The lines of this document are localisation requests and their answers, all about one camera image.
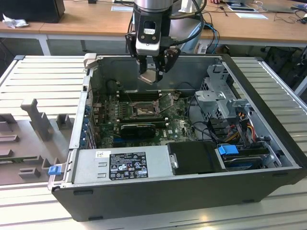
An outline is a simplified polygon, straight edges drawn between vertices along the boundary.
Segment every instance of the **wooden desk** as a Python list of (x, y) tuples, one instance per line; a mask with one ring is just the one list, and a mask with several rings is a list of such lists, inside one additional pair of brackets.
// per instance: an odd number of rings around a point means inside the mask
[[(49, 39), (124, 41), (132, 12), (111, 11), (112, 2), (88, 4), (87, 1), (74, 2), (65, 0), (65, 14), (57, 24), (30, 23), (30, 27), (11, 29), (0, 25), (0, 37), (36, 38), (39, 40), (44, 55), (50, 55)], [(270, 3), (291, 6), (293, 1), (264, 0)], [(282, 20), (274, 21), (275, 13), (263, 13), (268, 20), (239, 18), (227, 7), (228, 17), (217, 5), (208, 3), (214, 27), (220, 33), (220, 44), (250, 46), (291, 46), (304, 47), (307, 44), (307, 25), (300, 22), (290, 24)], [(279, 13), (279, 17), (289, 20), (293, 14)], [(212, 39), (212, 32), (204, 30), (201, 42), (207, 44)]]
[(39, 29), (44, 23), (30, 22), (26, 27), (16, 27), (16, 29), (7, 27), (4, 23), (0, 23), (0, 33), (25, 33), (25, 34), (39, 34)]
[(42, 34), (124, 36), (132, 12), (111, 11), (112, 2), (65, 0), (65, 13), (59, 23), (45, 23)]
[[(271, 4), (282, 4), (291, 7), (295, 2), (287, 0), (265, 0)], [(208, 11), (217, 10), (216, 5), (208, 3), (205, 8)], [(220, 33), (221, 42), (224, 44), (232, 44), (233, 41), (236, 44), (242, 45), (263, 45), (269, 46), (270, 43), (275, 43), (280, 46), (305, 46), (307, 45), (307, 25), (300, 22), (294, 24), (286, 23), (283, 20), (274, 21), (275, 13), (264, 13), (268, 19), (248, 19), (239, 18), (235, 13), (229, 12), (230, 10), (224, 6), (227, 11), (228, 17), (225, 13), (218, 9), (217, 12), (211, 12), (213, 18), (213, 24), (215, 29)], [(298, 13), (301, 17), (304, 16), (303, 12)], [(291, 21), (288, 17), (295, 16), (292, 13), (278, 13), (278, 17), (281, 17), (287, 21)], [(210, 18), (205, 14), (205, 20), (210, 21)], [(211, 39), (212, 32), (204, 31), (201, 35), (201, 39)]]

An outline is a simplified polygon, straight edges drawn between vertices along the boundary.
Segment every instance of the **desk leg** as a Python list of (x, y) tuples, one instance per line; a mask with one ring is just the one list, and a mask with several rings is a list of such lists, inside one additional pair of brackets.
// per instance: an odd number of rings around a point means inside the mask
[(87, 51), (86, 45), (85, 45), (85, 41), (84, 41), (84, 40), (81, 40), (81, 47), (82, 47), (82, 51), (84, 51), (84, 52)]
[(40, 36), (38, 37), (39, 43), (40, 43), (40, 47), (42, 48), (42, 51), (44, 53), (45, 56), (50, 56), (51, 52), (49, 50), (49, 46), (48, 46), (48, 38), (45, 34), (40, 34)]
[(307, 76), (299, 84), (299, 86), (297, 87), (297, 89), (294, 92), (296, 93), (297, 96), (300, 96), (306, 90), (306, 88), (307, 88)]

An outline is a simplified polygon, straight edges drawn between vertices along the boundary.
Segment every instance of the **slotted aluminum surface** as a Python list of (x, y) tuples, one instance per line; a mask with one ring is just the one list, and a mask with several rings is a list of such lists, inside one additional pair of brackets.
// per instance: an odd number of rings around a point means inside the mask
[[(307, 109), (304, 102), (291, 94), (292, 91), (264, 62), (253, 57), (234, 57), (233, 60), (301, 150), (307, 153)], [(234, 88), (241, 98), (245, 98), (236, 83)]]
[(49, 119), (58, 114), (75, 118), (82, 90), (83, 56), (26, 56), (0, 85), (0, 114), (29, 119), (20, 108), (25, 98), (36, 98), (39, 112)]
[[(235, 58), (236, 63), (258, 63), (254, 58)], [(245, 73), (248, 76), (268, 77), (267, 72)], [(285, 100), (287, 93), (281, 88), (257, 88), (265, 101), (276, 101), (270, 95)], [(300, 108), (276, 108), (275, 114), (283, 122), (292, 123), (292, 116), (306, 116)], [(292, 134), (295, 140), (306, 143), (306, 132)], [(145, 196), (145, 191), (136, 191)], [(277, 189), (259, 203), (214, 207), (174, 213), (162, 213), (131, 218), (76, 222), (47, 190), (46, 185), (23, 189), (0, 190), (0, 226), (12, 229), (75, 229), (75, 230), (305, 230), (307, 229), (307, 180)]]

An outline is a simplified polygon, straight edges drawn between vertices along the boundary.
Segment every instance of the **power supply label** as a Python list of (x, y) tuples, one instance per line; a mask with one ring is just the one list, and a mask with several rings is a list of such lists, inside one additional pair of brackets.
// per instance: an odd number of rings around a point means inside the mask
[(109, 165), (112, 181), (148, 177), (145, 152), (110, 154)]

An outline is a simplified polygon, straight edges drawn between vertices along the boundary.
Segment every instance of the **robotic arm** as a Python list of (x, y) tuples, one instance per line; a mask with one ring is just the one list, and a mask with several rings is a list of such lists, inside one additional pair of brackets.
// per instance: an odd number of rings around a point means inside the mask
[[(147, 83), (159, 82), (163, 73), (167, 73), (175, 64), (181, 51), (177, 45), (183, 44), (197, 37), (201, 29), (193, 36), (183, 41), (176, 41), (169, 36), (172, 19), (183, 19), (194, 17), (201, 12), (196, 0), (192, 0), (197, 11), (182, 15), (172, 15), (172, 6), (178, 0), (135, 0), (134, 19), (136, 31), (126, 34), (128, 50), (133, 58), (137, 59), (140, 65), (139, 74), (141, 79)], [(147, 70), (146, 57), (152, 56), (155, 63), (155, 76)]]

